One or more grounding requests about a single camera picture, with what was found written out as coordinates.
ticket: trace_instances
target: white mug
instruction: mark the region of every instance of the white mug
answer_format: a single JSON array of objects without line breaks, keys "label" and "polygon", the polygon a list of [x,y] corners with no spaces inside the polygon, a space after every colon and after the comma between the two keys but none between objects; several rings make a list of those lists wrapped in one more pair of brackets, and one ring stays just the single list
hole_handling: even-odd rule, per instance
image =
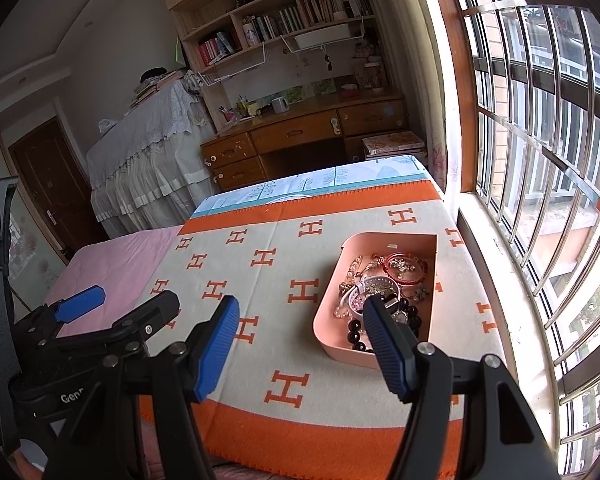
[{"label": "white mug", "polygon": [[273,106],[273,111],[277,114],[281,114],[289,110],[289,103],[284,97],[276,97],[275,99],[272,99],[271,105]]}]

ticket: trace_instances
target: blue gripper pad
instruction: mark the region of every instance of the blue gripper pad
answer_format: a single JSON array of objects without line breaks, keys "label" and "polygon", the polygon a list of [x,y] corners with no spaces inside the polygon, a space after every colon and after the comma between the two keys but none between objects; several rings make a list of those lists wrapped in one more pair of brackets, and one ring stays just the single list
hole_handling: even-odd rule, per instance
[{"label": "blue gripper pad", "polygon": [[104,289],[97,285],[78,292],[75,296],[61,301],[56,310],[56,321],[71,323],[74,319],[99,307],[104,303],[105,298]]},{"label": "blue gripper pad", "polygon": [[233,296],[222,298],[220,305],[208,321],[205,329],[205,335],[200,341],[204,343],[198,350],[196,345],[195,353],[199,356],[192,358],[199,359],[198,376],[193,393],[198,402],[206,399],[206,396],[216,389],[224,362],[231,349],[231,343],[234,341],[235,333],[238,331],[240,321],[240,305]]},{"label": "blue gripper pad", "polygon": [[[382,310],[382,316],[372,302]],[[405,359],[400,351],[396,336],[400,336],[395,321],[384,310],[384,304],[376,298],[368,298],[363,307],[365,330],[371,341],[384,381],[391,393],[403,399],[410,392],[405,377]]]}]

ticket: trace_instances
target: door handle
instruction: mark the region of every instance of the door handle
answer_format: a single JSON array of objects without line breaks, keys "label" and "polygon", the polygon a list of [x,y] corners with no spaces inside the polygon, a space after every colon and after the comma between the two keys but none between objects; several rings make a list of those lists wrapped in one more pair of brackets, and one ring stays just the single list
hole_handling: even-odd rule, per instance
[{"label": "door handle", "polygon": [[51,221],[53,222],[54,225],[57,225],[58,222],[56,222],[56,219],[54,218],[54,215],[51,211],[49,211],[49,209],[46,210],[46,214],[47,216],[49,216],[49,218],[51,219]]}]

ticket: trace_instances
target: brown door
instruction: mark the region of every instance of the brown door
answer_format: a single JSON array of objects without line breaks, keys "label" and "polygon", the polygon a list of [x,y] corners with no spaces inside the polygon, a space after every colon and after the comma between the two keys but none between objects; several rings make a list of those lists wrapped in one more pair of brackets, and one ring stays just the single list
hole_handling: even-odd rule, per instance
[{"label": "brown door", "polygon": [[36,208],[71,257],[81,247],[107,240],[91,208],[91,190],[78,169],[57,118],[9,147]]}]

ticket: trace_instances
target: pink fabric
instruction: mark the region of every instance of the pink fabric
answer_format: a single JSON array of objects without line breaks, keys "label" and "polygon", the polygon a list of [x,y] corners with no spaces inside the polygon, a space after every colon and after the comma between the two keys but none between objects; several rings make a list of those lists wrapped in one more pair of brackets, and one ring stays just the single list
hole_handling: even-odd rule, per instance
[{"label": "pink fabric", "polygon": [[59,337],[110,328],[129,312],[181,226],[140,231],[81,248],[46,296],[46,304],[99,285],[104,304],[64,325]]}]

